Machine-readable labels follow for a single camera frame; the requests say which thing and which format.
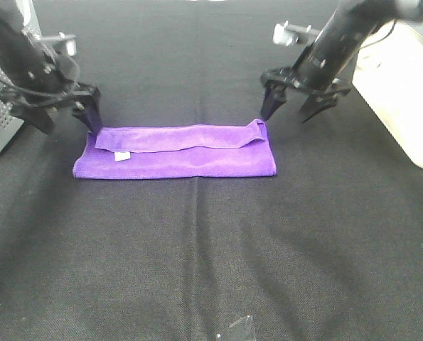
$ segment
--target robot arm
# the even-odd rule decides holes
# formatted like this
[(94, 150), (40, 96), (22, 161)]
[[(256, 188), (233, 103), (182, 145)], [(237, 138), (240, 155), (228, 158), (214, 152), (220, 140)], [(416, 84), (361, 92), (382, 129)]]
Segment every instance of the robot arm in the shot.
[[(340, 3), (316, 40), (307, 46), (292, 67), (264, 72), (265, 87), (262, 118), (271, 115), (287, 101), (286, 89), (309, 95), (300, 109), (303, 121), (338, 103), (338, 95), (346, 95), (351, 86), (337, 75), (361, 49), (365, 39), (391, 20), (423, 22), (423, 0), (344, 0)], [(304, 41), (314, 34), (310, 28), (290, 29), (284, 42)]]
[(48, 113), (56, 111), (73, 111), (95, 133), (102, 128), (99, 90), (78, 82), (80, 69), (68, 55), (71, 38), (35, 37), (24, 28), (17, 1), (0, 0), (0, 68), (11, 81), (0, 100), (12, 103), (12, 116), (47, 134), (54, 128)]

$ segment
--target microfiber cloth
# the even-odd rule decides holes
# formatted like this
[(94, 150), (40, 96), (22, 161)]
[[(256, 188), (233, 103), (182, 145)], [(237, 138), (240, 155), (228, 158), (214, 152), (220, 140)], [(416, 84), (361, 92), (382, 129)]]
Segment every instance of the microfiber cloth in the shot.
[(88, 134), (73, 174), (92, 179), (273, 176), (276, 164), (267, 128), (255, 119), (247, 126), (105, 127)]

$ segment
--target black fabric surface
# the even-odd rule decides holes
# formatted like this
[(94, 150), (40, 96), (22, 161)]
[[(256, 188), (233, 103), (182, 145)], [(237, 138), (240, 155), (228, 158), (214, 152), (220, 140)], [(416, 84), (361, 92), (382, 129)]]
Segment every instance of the black fabric surface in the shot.
[[(44, 34), (78, 36), (108, 126), (247, 124), (263, 70), (321, 28), (327, 0), (36, 0)], [(0, 156), (0, 340), (423, 340), (423, 170), (357, 92), (268, 123), (275, 178), (76, 180), (86, 128), (24, 127)]]

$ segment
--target white label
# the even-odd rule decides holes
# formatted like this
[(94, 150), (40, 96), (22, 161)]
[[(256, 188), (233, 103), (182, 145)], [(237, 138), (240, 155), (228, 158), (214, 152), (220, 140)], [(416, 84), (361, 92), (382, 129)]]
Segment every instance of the white label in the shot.
[(114, 152), (114, 160), (116, 162), (129, 160), (131, 158), (130, 151), (115, 151)]

